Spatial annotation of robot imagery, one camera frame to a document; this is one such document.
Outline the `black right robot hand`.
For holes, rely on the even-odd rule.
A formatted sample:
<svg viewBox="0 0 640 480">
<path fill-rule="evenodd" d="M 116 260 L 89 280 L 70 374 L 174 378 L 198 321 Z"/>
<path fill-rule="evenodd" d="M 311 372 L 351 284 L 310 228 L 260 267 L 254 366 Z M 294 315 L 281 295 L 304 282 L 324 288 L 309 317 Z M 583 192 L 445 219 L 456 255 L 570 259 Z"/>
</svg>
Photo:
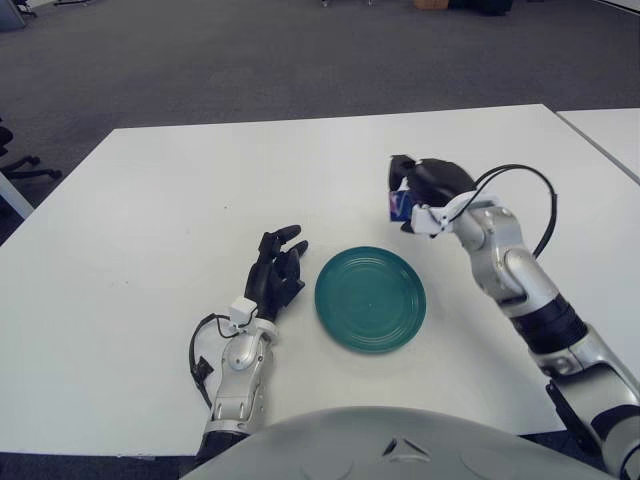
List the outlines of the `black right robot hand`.
<svg viewBox="0 0 640 480">
<path fill-rule="evenodd" d="M 475 181 L 457 164 L 432 158 L 416 161 L 408 155 L 391 157 L 388 185 L 390 220 L 410 233 L 415 205 L 445 207 L 458 195 L 476 190 Z"/>
</svg>

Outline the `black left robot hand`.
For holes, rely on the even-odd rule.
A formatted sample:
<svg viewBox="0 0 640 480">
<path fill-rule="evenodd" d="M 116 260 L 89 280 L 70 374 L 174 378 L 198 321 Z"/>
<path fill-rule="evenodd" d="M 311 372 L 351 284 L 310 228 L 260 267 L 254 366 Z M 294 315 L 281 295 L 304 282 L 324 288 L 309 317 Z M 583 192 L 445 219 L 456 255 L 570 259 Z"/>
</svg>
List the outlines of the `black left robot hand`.
<svg viewBox="0 0 640 480">
<path fill-rule="evenodd" d="M 244 297 L 257 305 L 258 318 L 275 322 L 278 312 L 288 306 L 304 288 L 300 258 L 308 249 L 306 240 L 286 251 L 282 247 L 301 233 L 300 225 L 290 225 L 265 232 L 258 247 L 258 257 L 251 266 Z"/>
</svg>

